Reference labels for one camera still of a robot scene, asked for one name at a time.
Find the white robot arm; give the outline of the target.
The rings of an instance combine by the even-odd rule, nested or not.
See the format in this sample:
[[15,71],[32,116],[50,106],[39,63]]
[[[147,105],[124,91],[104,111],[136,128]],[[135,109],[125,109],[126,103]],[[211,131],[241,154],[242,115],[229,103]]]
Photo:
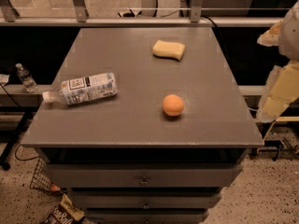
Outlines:
[[291,103],[299,98],[299,2],[257,39],[259,45],[278,47],[278,52],[289,62],[284,67],[274,66],[258,104],[256,119],[272,122]]

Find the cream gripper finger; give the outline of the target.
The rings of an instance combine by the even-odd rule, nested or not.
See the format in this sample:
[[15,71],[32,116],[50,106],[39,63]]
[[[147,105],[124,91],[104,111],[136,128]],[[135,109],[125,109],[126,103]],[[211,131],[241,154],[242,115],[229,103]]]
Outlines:
[[265,47],[278,46],[282,21],[276,22],[266,32],[259,36],[257,43]]
[[299,62],[290,60],[270,72],[258,104],[256,119],[272,122],[299,98]]

